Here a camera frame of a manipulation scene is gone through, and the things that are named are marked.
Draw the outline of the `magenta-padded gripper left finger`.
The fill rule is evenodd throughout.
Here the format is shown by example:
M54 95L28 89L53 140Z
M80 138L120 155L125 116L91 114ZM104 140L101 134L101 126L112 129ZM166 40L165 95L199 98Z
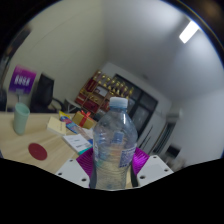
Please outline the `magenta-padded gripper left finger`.
M77 159L68 159L56 175L84 188L96 186L93 149L83 152Z

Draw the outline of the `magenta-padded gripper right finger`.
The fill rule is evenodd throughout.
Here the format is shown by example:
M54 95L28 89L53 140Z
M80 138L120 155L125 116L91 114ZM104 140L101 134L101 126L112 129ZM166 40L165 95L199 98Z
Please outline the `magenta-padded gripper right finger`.
M130 174L134 188L143 187L172 173L172 169L158 155L149 156L139 148L135 150Z

